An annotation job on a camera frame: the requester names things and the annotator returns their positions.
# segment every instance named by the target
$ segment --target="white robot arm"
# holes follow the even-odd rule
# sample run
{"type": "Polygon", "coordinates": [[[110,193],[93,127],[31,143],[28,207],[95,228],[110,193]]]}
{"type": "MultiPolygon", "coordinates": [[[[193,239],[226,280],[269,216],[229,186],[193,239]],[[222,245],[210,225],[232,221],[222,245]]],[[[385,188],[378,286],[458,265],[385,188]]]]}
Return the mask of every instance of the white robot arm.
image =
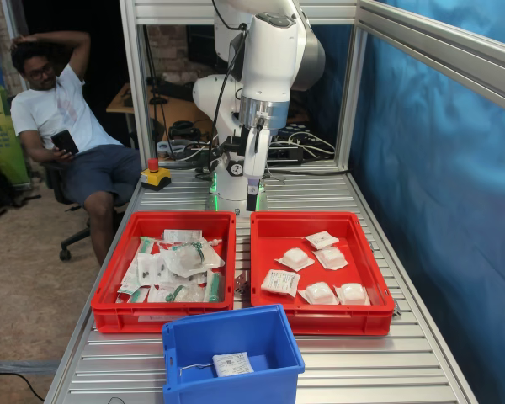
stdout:
{"type": "Polygon", "coordinates": [[[310,88],[323,74],[325,56],[297,0],[215,0],[215,6],[215,49],[236,62],[223,89],[224,76],[200,79],[194,101],[214,119],[221,96],[221,158],[210,168],[218,178],[212,192],[222,209],[248,215],[257,206],[270,138],[286,126],[290,89],[310,88]],[[246,35],[226,27],[240,24],[247,25],[246,35]]]}

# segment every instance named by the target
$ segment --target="blue backdrop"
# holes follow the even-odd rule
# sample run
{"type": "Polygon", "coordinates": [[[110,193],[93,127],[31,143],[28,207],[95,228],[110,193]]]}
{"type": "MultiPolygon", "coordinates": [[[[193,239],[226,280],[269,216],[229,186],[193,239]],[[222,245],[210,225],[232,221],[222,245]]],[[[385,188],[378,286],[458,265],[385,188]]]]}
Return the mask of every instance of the blue backdrop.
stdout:
{"type": "MultiPolygon", "coordinates": [[[[505,0],[388,3],[505,42],[505,0]]],[[[314,30],[340,98],[348,31],[314,30]]],[[[505,402],[505,111],[369,38],[350,164],[477,398],[505,402]]]]}

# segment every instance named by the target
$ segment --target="man's hand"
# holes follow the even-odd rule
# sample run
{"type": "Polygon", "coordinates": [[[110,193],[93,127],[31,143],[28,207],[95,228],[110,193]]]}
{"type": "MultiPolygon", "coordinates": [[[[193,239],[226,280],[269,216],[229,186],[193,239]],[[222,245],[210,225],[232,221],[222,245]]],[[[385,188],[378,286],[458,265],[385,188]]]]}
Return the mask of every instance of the man's hand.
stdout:
{"type": "Polygon", "coordinates": [[[36,42],[37,37],[35,35],[20,35],[17,38],[13,38],[11,41],[11,51],[13,51],[15,48],[17,48],[18,44],[22,44],[23,42],[36,42]]]}
{"type": "Polygon", "coordinates": [[[68,153],[65,150],[60,150],[58,147],[52,148],[52,153],[54,154],[54,158],[57,162],[72,162],[73,155],[68,153]]]}

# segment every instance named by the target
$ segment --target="blue plastic bin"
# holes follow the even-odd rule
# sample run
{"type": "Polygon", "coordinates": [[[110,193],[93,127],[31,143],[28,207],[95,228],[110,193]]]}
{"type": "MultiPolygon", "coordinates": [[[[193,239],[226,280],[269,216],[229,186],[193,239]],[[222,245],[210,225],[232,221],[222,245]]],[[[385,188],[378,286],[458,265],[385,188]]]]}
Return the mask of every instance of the blue plastic bin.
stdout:
{"type": "Polygon", "coordinates": [[[294,404],[305,364],[283,306],[186,317],[162,328],[165,404],[294,404]],[[217,377],[213,355],[247,352],[254,372],[217,377]]]}

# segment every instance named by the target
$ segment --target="eyeglasses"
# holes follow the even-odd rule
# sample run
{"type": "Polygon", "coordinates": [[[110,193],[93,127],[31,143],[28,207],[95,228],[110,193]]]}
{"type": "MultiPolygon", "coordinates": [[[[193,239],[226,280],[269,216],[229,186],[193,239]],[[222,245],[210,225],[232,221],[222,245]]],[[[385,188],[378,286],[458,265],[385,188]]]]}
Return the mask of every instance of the eyeglasses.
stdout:
{"type": "Polygon", "coordinates": [[[46,74],[49,76],[52,72],[52,65],[50,63],[47,63],[46,65],[43,66],[40,70],[33,70],[30,72],[30,77],[33,80],[41,80],[43,78],[43,74],[46,74]]]}

